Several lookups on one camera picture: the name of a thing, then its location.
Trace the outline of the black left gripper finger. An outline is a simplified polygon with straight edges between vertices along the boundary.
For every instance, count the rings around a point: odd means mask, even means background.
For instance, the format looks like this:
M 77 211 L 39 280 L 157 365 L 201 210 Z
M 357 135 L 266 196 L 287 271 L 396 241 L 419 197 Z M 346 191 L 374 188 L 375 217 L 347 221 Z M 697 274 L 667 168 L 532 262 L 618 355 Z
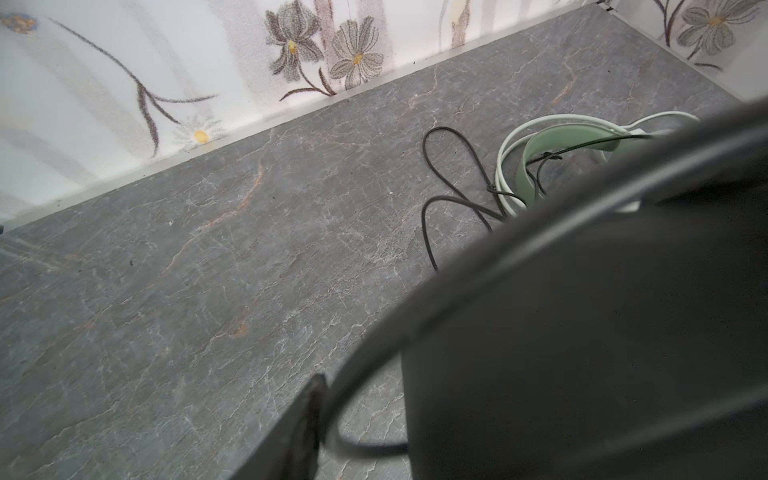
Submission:
M 320 408 L 327 391 L 326 377 L 313 375 L 232 479 L 314 479 L 320 451 Z

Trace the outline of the black blue headphones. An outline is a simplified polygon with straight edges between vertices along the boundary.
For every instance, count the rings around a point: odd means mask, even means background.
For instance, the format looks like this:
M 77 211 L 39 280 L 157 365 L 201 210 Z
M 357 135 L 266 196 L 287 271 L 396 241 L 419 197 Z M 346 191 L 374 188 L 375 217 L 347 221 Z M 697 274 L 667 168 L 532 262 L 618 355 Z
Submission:
M 767 104 L 572 181 L 372 330 L 325 448 L 416 479 L 767 475 Z

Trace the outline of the mint green headphones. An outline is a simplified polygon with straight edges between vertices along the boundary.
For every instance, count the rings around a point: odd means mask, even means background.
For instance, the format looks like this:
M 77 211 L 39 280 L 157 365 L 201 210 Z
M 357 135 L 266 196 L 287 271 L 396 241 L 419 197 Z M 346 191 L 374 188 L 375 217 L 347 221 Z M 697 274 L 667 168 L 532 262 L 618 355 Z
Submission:
M 644 129 L 664 118 L 682 126 L 699 122 L 698 117 L 687 112 L 664 111 L 628 125 L 580 114 L 546 115 L 522 124 L 502 142 L 495 161 L 491 191 L 499 201 L 502 214 L 516 217 L 545 197 L 537 178 L 529 175 L 529 166 L 541 166 L 556 156 L 582 149 L 597 151 L 599 161 L 608 163 L 650 140 L 670 134 L 670 129 Z

